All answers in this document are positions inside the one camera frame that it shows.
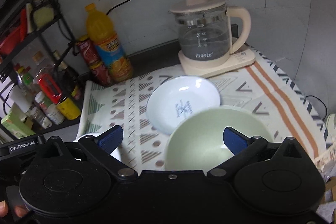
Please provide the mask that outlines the green tea carton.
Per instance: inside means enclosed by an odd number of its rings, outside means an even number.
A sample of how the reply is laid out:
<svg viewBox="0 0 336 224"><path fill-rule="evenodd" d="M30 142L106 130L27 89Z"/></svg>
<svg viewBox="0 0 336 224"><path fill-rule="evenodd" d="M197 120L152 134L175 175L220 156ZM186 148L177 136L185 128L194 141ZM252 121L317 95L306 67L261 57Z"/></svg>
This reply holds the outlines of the green tea carton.
<svg viewBox="0 0 336 224"><path fill-rule="evenodd" d="M1 119L1 125L3 125L3 127L17 139L22 139L35 134L24 121L21 121L19 115L13 110Z"/></svg>

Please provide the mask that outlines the orange juice bottle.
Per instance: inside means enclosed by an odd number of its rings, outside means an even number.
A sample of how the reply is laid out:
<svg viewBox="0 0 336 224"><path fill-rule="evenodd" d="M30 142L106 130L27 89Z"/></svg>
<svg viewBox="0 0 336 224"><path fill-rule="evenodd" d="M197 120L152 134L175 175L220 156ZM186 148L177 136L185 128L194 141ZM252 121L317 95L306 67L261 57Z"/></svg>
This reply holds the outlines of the orange juice bottle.
<svg viewBox="0 0 336 224"><path fill-rule="evenodd" d="M133 75L133 67L123 51L112 19L106 13L96 9L94 3L87 5L85 10L87 35L94 43L112 79L117 83L130 79Z"/></svg>

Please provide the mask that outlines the cream bowl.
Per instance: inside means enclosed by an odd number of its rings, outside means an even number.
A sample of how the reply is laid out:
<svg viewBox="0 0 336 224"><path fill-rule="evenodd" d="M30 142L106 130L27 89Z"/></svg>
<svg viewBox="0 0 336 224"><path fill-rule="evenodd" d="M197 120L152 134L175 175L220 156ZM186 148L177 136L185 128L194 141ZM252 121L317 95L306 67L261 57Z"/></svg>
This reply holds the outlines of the cream bowl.
<svg viewBox="0 0 336 224"><path fill-rule="evenodd" d="M182 122L170 135L165 148L165 170L210 169L228 160L233 153L223 141L223 132L232 127L248 137L274 137L261 120L246 110L222 106L201 111Z"/></svg>

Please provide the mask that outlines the glass electric kettle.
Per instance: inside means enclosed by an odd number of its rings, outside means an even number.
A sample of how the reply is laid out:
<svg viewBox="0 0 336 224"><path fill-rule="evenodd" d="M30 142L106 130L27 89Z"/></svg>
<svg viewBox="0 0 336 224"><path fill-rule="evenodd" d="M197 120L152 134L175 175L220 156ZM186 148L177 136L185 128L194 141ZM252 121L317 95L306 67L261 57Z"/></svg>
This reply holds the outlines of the glass electric kettle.
<svg viewBox="0 0 336 224"><path fill-rule="evenodd" d="M170 12L178 25L182 53L193 61L213 61L237 52L251 31L248 10L228 6L226 0L184 0ZM239 18L243 24L236 42L232 41L231 18Z"/></svg>

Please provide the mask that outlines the cream kettle base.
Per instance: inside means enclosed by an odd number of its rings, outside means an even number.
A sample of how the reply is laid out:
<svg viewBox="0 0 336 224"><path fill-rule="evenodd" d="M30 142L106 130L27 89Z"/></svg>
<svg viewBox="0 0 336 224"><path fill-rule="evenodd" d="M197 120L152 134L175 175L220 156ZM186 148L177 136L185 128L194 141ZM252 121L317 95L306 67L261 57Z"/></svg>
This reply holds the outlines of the cream kettle base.
<svg viewBox="0 0 336 224"><path fill-rule="evenodd" d="M226 72L236 71L240 68L252 65L256 56L250 47L243 45L237 52L226 53L219 59L210 61L196 61L187 58L179 51L178 58L186 75L209 78Z"/></svg>

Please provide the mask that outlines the small white bakery plate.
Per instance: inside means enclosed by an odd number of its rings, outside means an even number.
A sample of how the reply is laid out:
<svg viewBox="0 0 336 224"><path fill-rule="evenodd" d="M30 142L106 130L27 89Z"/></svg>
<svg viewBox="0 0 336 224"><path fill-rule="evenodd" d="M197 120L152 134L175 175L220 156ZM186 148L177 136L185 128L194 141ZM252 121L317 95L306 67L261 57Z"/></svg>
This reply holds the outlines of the small white bakery plate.
<svg viewBox="0 0 336 224"><path fill-rule="evenodd" d="M159 132L171 135L191 116L220 105L220 92L211 81L179 76L155 89L147 102L146 116Z"/></svg>

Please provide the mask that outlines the black metal shelf rack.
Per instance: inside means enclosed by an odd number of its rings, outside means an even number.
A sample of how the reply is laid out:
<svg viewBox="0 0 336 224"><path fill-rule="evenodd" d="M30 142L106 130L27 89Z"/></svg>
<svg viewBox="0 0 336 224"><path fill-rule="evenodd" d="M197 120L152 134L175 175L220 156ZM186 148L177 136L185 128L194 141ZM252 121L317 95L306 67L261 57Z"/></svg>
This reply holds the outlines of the black metal shelf rack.
<svg viewBox="0 0 336 224"><path fill-rule="evenodd" d="M3 5L5 4L7 0L3 0L1 1L1 8L3 8ZM48 0L44 3L42 3L39 6L36 6L34 3L34 0L20 0L17 2L17 4L13 5L12 9L10 10L10 13L7 14L7 17L3 19L3 21L1 21L1 28L3 27L3 25L6 23L7 20L10 19L11 16L14 16L16 12L19 12L21 10L21 8L23 8L23 6L26 3L30 3L32 4L32 11L30 12L29 16L30 16L30 22L32 24L33 27L33 31L28 34L25 39L23 40L23 42L19 43L18 46L16 46L13 51L7 55L4 60L1 63L1 84L3 84L3 82L5 82L5 80L7 79L7 77L10 78L10 82L8 82L8 84L6 86L1 87L1 101L3 102L3 110L5 111L5 105L7 104L7 100L5 100L5 98L2 96L2 94L6 91L9 91L9 88L14 84L17 84L17 80L14 79L14 66L11 63L12 59L18 55L26 46L28 46L31 42L33 42L33 40L35 39L39 39L41 45L43 46L43 48L45 49L45 51L50 55L50 57L56 61L56 65L59 65L60 61L65 61L65 57L68 55L68 53L70 51L72 51L72 55L77 56L79 54L78 48L76 48L76 39L72 33L72 31L70 30L70 27L68 26L62 12L61 12L61 8L60 8L60 4L58 2L58 0ZM43 6L47 6L47 5L51 5L51 7L54 9L55 15L54 18L52 19L52 21L48 22L46 25L42 26L41 28L37 28L35 22L34 22L34 12L37 11L38 9L42 8ZM57 61L55 59L55 57L52 54L51 48L49 47L49 45L47 44L45 38L42 36L42 33L47 30L50 26L52 26L54 23L58 22L59 20L61 20L61 22L64 25L64 28L66 29L66 32L68 32L68 35L70 36L70 39L68 41L67 47L64 48L64 51L62 53L62 55L60 56L60 60ZM76 118L75 120L72 121L66 121L63 122L61 125L54 125L50 128L47 129L38 129L37 130L37 134L47 134L49 132L53 132L62 128L66 128L75 124L79 123L79 119L80 118Z"/></svg>

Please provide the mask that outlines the red drink can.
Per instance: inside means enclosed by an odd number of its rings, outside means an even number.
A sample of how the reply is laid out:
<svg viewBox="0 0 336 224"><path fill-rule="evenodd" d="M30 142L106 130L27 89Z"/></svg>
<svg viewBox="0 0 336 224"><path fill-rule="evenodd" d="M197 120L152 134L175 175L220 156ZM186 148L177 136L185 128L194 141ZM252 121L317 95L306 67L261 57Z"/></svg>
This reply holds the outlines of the red drink can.
<svg viewBox="0 0 336 224"><path fill-rule="evenodd" d="M78 47L80 54L89 67L98 64L101 61L95 45L88 35L83 35L78 38L76 41L76 46Z"/></svg>
<svg viewBox="0 0 336 224"><path fill-rule="evenodd" d="M92 64L89 68L100 84L103 86L111 86L113 84L112 76L102 61Z"/></svg>

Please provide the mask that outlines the large soy sauce jug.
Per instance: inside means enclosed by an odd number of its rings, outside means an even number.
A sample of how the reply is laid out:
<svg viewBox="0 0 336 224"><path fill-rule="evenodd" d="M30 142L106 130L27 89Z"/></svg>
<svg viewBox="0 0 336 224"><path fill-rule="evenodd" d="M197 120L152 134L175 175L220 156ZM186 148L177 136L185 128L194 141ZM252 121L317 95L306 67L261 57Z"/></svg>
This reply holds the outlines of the large soy sauce jug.
<svg viewBox="0 0 336 224"><path fill-rule="evenodd" d="M37 75L37 82L44 94L56 105L56 108L69 120L75 120L81 111L68 94L54 80L53 67L42 68Z"/></svg>

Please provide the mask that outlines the upper red drink can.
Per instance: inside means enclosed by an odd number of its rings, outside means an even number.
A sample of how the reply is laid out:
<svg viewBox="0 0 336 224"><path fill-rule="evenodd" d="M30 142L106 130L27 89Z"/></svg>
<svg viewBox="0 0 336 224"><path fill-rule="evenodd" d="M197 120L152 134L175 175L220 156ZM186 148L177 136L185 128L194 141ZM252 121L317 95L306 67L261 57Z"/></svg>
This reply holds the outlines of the upper red drink can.
<svg viewBox="0 0 336 224"><path fill-rule="evenodd" d="M83 35L78 38L76 41L76 46L78 47L80 54L89 67L98 64L101 61L95 45L88 35Z"/></svg>

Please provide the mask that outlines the small glass salt shaker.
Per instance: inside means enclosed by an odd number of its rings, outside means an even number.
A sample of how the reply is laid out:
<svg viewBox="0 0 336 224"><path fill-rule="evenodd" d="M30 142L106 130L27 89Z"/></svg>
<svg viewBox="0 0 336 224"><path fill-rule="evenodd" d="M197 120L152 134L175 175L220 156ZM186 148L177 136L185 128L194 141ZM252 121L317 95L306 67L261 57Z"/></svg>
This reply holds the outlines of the small glass salt shaker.
<svg viewBox="0 0 336 224"><path fill-rule="evenodd" d="M29 114L29 117L35 120L43 129L50 128L53 125L44 112L36 106L31 106L29 110L27 110L27 114Z"/></svg>

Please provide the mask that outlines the small white capped jar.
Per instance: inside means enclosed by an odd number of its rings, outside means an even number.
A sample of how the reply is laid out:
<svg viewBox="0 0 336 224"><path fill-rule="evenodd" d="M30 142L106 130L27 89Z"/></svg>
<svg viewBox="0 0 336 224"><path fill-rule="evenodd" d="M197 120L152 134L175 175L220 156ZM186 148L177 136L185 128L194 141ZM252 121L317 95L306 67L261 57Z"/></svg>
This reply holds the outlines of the small white capped jar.
<svg viewBox="0 0 336 224"><path fill-rule="evenodd" d="M53 124L60 125L64 122L65 117L63 114L42 91L40 91L35 96L35 102L40 106L40 108L44 111L46 116L52 121Z"/></svg>

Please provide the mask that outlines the red plastic basket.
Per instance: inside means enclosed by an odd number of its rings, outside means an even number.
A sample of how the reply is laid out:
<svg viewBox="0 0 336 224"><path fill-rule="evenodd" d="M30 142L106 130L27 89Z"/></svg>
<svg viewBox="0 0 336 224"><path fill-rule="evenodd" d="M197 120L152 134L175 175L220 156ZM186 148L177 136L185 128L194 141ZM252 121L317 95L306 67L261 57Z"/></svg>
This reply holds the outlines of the red plastic basket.
<svg viewBox="0 0 336 224"><path fill-rule="evenodd" d="M14 48L24 41L27 36L27 12L22 9L18 23L10 27L4 38L1 38L1 55L8 56Z"/></svg>

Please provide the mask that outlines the lower red drink can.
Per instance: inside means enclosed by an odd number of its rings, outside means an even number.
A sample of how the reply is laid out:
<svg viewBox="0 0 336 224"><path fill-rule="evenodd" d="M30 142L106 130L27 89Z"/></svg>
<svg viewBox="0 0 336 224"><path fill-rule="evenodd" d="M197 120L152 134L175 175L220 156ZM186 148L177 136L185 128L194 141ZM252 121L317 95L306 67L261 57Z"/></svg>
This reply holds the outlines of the lower red drink can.
<svg viewBox="0 0 336 224"><path fill-rule="evenodd" d="M92 64L89 68L100 84L103 86L111 86L113 84L112 76L102 61Z"/></svg>

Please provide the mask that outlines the patterned fringed table mat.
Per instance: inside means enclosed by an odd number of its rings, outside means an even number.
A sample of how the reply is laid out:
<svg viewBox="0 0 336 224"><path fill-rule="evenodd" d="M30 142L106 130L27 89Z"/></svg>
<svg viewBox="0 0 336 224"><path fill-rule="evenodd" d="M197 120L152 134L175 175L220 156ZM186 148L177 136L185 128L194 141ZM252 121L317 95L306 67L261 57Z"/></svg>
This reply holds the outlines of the patterned fringed table mat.
<svg viewBox="0 0 336 224"><path fill-rule="evenodd" d="M121 157L135 170L163 169L163 150L168 137L147 119L146 105L159 86L183 75L180 65L166 67L105 88L87 81L78 137L100 134L119 125L123 129ZM318 112L291 78L261 52L253 65L210 79L202 92L183 93L177 98L162 94L158 114L173 115L178 125L212 99L225 106L250 112L280 140L296 130L309 149L324 153L332 138Z"/></svg>

